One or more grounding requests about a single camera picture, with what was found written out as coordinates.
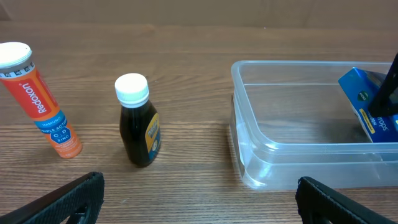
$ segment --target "white cap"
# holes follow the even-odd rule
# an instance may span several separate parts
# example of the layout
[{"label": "white cap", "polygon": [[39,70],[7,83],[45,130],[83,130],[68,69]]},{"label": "white cap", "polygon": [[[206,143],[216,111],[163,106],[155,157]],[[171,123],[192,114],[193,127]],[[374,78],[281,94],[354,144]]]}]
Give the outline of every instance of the white cap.
[{"label": "white cap", "polygon": [[8,42],[0,44],[0,69],[12,68],[29,59],[32,51],[27,44]]},{"label": "white cap", "polygon": [[130,73],[120,76],[114,83],[116,96],[122,106],[137,108],[149,99],[147,79],[140,74]]}]

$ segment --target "yellow label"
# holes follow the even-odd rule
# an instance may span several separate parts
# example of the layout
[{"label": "yellow label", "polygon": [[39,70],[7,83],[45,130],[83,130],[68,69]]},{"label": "yellow label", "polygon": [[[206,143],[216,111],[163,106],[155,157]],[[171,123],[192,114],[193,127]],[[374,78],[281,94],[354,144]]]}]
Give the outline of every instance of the yellow label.
[{"label": "yellow label", "polygon": [[147,131],[145,132],[145,140],[147,142],[148,153],[156,151],[159,142],[155,142],[157,132],[159,131],[159,114],[156,113],[150,121]]},{"label": "yellow label", "polygon": [[361,115],[362,115],[363,119],[365,120],[366,126],[369,128],[371,134],[374,134],[375,130],[374,130],[372,124],[371,124],[371,121],[369,120],[368,116],[366,115],[365,110],[363,110],[361,108],[361,109],[359,109],[359,112],[361,112]]}]

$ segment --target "black bottle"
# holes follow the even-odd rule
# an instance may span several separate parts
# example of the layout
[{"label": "black bottle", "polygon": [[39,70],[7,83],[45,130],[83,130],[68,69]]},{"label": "black bottle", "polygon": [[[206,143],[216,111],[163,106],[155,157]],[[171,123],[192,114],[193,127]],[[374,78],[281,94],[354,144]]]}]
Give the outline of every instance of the black bottle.
[{"label": "black bottle", "polygon": [[159,114],[149,101],[146,78],[130,73],[115,82],[116,95],[122,104],[120,135],[130,161],[146,167],[160,148]]}]

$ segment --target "wooden table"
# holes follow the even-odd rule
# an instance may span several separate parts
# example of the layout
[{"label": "wooden table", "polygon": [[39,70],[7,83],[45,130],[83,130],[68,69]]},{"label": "wooden table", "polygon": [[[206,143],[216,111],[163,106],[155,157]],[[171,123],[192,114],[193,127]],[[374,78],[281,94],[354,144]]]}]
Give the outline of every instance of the wooden table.
[{"label": "wooden table", "polygon": [[[229,116],[238,60],[390,61],[397,31],[154,27],[0,22],[0,42],[29,44],[83,145],[61,159],[0,87],[0,214],[89,172],[104,173],[97,223],[300,223],[294,191],[256,192],[233,170]],[[119,135],[118,76],[149,81],[163,143],[136,169]],[[398,222],[398,188],[344,194]]]}]

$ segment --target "plastic bin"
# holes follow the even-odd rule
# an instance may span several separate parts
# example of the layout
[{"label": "plastic bin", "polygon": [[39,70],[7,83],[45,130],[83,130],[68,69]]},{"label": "plastic bin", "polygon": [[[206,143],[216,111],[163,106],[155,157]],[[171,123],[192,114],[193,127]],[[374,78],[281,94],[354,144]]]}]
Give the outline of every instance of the plastic bin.
[{"label": "plastic bin", "polygon": [[398,185],[398,142],[371,143],[338,79],[390,63],[240,61],[231,132],[242,181],[296,189],[302,176],[333,188]]}]

